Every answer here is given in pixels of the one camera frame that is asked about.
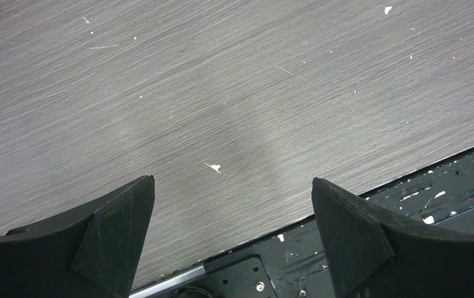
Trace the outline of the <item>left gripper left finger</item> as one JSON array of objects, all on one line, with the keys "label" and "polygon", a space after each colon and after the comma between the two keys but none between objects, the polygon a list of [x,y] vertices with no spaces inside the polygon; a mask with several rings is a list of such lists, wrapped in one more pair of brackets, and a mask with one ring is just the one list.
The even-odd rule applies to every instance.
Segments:
[{"label": "left gripper left finger", "polygon": [[0,236],[0,297],[128,297],[155,201],[141,176]]}]

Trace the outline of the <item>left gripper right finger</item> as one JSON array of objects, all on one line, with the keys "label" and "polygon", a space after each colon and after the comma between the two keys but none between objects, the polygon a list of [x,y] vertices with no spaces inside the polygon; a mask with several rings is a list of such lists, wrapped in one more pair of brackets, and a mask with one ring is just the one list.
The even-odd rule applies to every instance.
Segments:
[{"label": "left gripper right finger", "polygon": [[474,297],[474,235],[428,225],[323,179],[311,200],[336,297]]}]

